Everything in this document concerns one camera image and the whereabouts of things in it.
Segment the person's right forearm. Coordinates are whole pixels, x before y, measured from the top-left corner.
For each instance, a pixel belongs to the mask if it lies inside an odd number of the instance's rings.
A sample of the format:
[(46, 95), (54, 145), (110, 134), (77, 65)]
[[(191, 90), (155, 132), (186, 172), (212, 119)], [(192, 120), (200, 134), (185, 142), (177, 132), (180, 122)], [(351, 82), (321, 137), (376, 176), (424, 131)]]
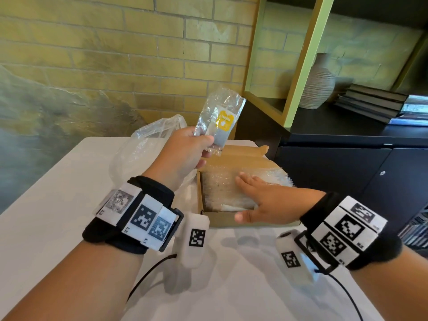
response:
[(428, 260), (410, 248), (350, 274), (385, 321), (428, 321)]

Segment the row of disc cases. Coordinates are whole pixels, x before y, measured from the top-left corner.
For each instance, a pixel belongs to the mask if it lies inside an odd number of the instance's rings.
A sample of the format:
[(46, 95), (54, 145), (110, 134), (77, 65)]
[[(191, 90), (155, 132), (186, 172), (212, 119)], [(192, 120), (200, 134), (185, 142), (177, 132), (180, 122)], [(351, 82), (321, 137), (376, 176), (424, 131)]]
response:
[(404, 226), (398, 237), (411, 249), (428, 249), (428, 205)]

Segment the stack of dark books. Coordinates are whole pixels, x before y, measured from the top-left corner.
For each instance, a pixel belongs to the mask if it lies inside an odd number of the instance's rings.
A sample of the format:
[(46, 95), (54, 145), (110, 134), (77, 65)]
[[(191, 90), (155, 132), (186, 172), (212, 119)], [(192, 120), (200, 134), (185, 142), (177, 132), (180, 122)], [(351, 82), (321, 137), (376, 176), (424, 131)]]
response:
[(335, 105), (378, 122), (389, 124), (399, 117), (408, 95), (351, 84), (341, 93)]

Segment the stack of clear plastic packets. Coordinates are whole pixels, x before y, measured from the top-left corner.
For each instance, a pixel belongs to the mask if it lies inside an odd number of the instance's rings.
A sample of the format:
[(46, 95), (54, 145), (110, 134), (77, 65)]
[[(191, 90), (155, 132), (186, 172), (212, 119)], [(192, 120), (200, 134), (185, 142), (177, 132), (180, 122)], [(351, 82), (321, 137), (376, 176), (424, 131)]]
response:
[(235, 183), (235, 177), (240, 172), (256, 176), (269, 184), (294, 186), (288, 174), (279, 167), (208, 168), (200, 175), (202, 203), (205, 212), (237, 212), (252, 210), (258, 206)]

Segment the clear plastic bag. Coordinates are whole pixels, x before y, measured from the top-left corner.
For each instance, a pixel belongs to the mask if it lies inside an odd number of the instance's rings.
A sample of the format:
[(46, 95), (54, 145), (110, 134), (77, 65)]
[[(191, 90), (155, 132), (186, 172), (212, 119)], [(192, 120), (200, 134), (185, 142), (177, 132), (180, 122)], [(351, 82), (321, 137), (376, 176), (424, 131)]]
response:
[[(170, 118), (161, 118), (134, 131), (121, 145), (110, 162), (111, 190), (119, 189), (132, 177), (142, 176), (142, 173), (157, 158), (171, 134), (186, 127), (184, 117), (177, 114)], [(180, 187), (187, 186), (192, 182), (196, 176), (196, 171), (190, 172)]]

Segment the person's right hand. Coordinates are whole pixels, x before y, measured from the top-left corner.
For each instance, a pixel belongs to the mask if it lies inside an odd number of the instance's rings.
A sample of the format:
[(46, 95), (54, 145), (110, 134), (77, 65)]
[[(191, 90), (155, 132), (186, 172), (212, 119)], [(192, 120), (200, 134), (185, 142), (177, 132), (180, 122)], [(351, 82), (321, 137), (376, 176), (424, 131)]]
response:
[(235, 183), (245, 195), (258, 205), (265, 217), (264, 223), (286, 225), (298, 221), (308, 210), (317, 204), (325, 192), (278, 184), (246, 184), (239, 178)]

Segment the person's left forearm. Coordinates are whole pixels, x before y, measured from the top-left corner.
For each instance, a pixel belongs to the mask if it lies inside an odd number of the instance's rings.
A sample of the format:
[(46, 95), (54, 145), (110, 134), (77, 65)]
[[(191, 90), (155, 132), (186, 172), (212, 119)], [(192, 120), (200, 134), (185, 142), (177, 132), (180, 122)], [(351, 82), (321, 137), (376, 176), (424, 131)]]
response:
[(2, 321), (120, 321), (142, 262), (82, 241)]

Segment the black wristband with marker tags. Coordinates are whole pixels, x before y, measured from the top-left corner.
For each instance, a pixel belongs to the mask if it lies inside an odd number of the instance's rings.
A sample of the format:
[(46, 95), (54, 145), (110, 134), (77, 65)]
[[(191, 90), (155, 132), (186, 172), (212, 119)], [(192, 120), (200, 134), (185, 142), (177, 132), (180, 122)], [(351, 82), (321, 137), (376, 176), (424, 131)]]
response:
[(148, 249), (164, 252), (184, 219), (179, 209), (172, 208), (174, 196), (151, 178), (132, 177), (101, 201), (82, 233), (83, 240), (137, 255)]
[(360, 270), (397, 258), (403, 244), (388, 221), (350, 196), (326, 193), (301, 218), (311, 248), (327, 264)]

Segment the person's left hand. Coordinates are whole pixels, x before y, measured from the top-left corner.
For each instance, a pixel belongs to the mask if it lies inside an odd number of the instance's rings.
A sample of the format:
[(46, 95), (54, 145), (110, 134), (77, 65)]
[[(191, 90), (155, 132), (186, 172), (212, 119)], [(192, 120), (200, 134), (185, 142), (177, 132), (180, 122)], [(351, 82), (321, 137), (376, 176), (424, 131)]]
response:
[(209, 158), (206, 148), (214, 138), (208, 135), (195, 136), (195, 127), (174, 131), (154, 162), (142, 176), (166, 186), (172, 191), (179, 189), (190, 172), (196, 170), (201, 157)]

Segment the clear packet with yellow label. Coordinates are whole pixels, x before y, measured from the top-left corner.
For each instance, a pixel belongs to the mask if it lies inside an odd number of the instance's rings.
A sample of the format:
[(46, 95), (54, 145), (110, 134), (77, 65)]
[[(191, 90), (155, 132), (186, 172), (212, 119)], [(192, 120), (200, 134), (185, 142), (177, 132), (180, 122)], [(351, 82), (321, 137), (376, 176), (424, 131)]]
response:
[(195, 136), (208, 135), (214, 138), (206, 151), (221, 156), (232, 129), (246, 103), (246, 98), (237, 92), (219, 87), (209, 94), (195, 126)]

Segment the ribbed beige vase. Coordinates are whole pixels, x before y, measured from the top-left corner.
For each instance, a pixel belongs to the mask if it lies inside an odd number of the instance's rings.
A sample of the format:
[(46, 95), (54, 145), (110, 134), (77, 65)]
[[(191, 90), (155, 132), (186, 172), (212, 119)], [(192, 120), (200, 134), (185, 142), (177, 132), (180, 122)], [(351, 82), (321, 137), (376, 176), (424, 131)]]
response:
[(302, 92), (299, 108), (317, 109), (334, 91), (335, 76), (327, 68), (329, 59), (328, 53), (317, 53)]

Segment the stack of glossy magazines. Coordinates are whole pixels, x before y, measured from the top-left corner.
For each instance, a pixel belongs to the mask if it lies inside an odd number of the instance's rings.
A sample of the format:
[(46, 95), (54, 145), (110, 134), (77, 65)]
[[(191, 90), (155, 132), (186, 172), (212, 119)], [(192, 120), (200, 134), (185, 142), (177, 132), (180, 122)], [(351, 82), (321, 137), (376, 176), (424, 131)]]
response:
[(428, 95), (409, 95), (388, 125), (428, 127)]

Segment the green shelf frame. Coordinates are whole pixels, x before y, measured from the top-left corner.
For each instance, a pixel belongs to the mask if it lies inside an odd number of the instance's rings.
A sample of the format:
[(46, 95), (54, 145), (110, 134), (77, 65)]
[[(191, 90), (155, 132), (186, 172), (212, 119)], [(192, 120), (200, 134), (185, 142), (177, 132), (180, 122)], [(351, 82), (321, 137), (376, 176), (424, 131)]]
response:
[(428, 33), (428, 0), (259, 0), (244, 91), (290, 128), (317, 53), (335, 88), (396, 89)]

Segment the brown cardboard box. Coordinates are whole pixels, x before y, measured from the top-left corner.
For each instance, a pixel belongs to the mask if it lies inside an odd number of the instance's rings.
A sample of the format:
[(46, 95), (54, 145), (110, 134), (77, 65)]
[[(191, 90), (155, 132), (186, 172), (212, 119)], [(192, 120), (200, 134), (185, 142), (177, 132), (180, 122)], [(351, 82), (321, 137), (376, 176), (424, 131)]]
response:
[(210, 220), (210, 228), (236, 228), (241, 227), (235, 222), (234, 214), (236, 212), (205, 212), (202, 203), (202, 190), (200, 175), (212, 167), (227, 168), (275, 168), (279, 167), (274, 161), (269, 160), (265, 155), (269, 147), (266, 145), (260, 147), (251, 147), (243, 145), (225, 145), (221, 156), (212, 155), (207, 159), (207, 163), (196, 173), (196, 185), (198, 193), (198, 210), (201, 215), (205, 215)]

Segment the black cabinet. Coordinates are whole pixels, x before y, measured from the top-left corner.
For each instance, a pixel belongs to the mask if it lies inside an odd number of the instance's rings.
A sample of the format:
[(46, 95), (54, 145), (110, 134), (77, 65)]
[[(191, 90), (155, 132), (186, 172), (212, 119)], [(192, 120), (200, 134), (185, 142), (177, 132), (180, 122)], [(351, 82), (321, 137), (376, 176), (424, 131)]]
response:
[(385, 125), (324, 104), (298, 109), (283, 128), (247, 101), (235, 139), (267, 145), (267, 158), (295, 186), (350, 195), (386, 218), (391, 232), (428, 205), (427, 127)]

